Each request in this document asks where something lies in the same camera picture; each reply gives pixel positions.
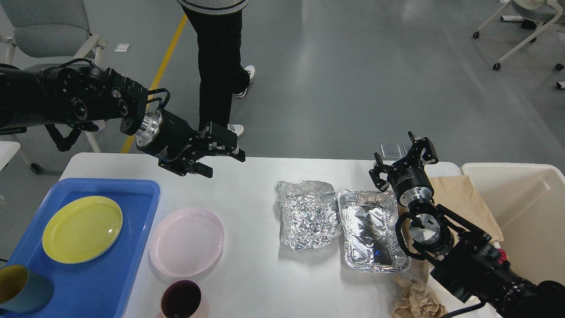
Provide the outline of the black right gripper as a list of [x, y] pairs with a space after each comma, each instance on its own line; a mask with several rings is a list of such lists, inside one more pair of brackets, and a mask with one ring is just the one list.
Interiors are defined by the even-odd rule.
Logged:
[[[369, 175], [375, 187], [385, 192], [392, 186], [397, 202], [402, 207], [407, 207], [418, 199], [431, 200], [434, 189], [426, 175], [426, 165], [439, 163], [436, 149], [428, 137], [416, 137], [411, 131], [407, 132], [411, 140], [411, 147], [406, 152], [404, 161], [399, 160], [393, 165], [387, 165], [379, 153], [374, 153], [375, 163]], [[381, 174], [388, 175], [388, 181]]]

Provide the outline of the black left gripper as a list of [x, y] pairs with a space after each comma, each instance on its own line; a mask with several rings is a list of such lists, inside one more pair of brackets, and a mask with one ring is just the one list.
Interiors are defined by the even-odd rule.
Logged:
[[196, 162], [204, 156], [246, 160], [245, 151], [239, 149], [236, 133], [211, 121], [198, 132], [184, 119], [165, 109], [145, 114], [136, 132], [135, 144], [138, 150], [158, 158], [161, 168], [179, 176], [199, 174], [212, 178], [212, 167]]

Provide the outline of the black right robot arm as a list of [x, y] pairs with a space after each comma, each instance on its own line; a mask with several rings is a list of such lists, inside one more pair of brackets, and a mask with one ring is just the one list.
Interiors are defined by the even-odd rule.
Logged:
[[503, 318], [562, 318], [563, 284], [545, 280], [533, 284], [514, 273], [510, 262], [499, 262], [500, 252], [483, 229], [433, 200], [434, 189], [425, 165], [438, 163], [430, 139], [408, 132], [411, 148], [391, 165], [375, 153], [369, 171], [380, 191], [392, 188], [396, 201], [407, 209], [398, 217], [394, 233], [402, 251], [429, 261], [430, 272], [441, 286], [461, 302], [472, 296], [479, 303], [446, 314], [452, 318], [489, 304]]

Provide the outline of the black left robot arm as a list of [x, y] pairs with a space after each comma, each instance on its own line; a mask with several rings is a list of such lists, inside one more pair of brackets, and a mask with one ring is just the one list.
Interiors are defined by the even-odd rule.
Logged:
[[180, 176], [211, 178], [212, 167], [200, 163], [206, 156], [246, 159], [237, 135], [227, 128], [209, 122], [196, 131], [166, 110], [167, 89], [149, 90], [85, 58], [37, 71], [2, 64], [0, 94], [1, 135], [43, 125], [60, 151], [69, 150], [82, 132], [96, 131], [96, 121], [121, 119], [121, 132], [135, 137], [139, 151]]

